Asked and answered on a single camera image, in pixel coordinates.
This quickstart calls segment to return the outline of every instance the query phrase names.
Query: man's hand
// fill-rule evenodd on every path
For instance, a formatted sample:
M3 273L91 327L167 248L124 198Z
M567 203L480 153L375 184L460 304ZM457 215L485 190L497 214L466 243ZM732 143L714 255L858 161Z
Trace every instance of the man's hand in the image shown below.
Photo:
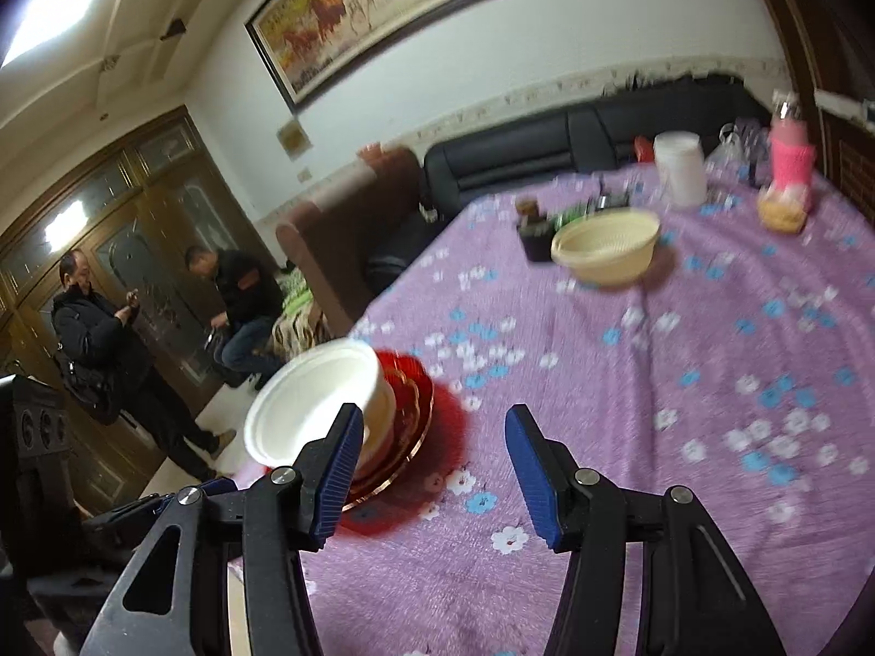
M224 326L228 325L228 313L225 312L216 315L216 317L214 317L213 320L210 321L210 325L212 325L213 328L223 328Z
M115 311L115 317L121 321L121 325L127 325L128 321L130 321L131 312L130 306L125 306L119 311Z

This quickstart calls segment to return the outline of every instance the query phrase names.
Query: beige plastic basket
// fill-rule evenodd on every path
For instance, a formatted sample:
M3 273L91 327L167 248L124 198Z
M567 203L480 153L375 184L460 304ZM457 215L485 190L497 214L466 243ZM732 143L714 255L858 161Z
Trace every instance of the beige plastic basket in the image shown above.
M644 209L616 209L571 222L553 238L550 254L582 282L622 286L650 266L659 216Z

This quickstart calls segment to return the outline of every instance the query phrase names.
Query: blue jeans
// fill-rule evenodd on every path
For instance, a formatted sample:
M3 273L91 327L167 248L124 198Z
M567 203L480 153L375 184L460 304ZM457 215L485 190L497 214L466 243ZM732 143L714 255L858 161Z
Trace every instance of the blue jeans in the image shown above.
M275 321L276 318L260 315L238 326L222 348L222 365L236 372L260 374L262 379L273 377L284 364L276 355L264 352L264 344L268 342ZM261 350L261 354L253 355L252 350Z

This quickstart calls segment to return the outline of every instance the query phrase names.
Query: brown sofa armrest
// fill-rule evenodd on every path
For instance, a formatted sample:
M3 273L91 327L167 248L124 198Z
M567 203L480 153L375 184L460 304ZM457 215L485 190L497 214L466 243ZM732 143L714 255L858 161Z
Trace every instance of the brown sofa armrest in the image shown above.
M280 247L335 335L347 334L373 301L365 261L418 208L421 172L408 148L355 161L318 183L277 225Z

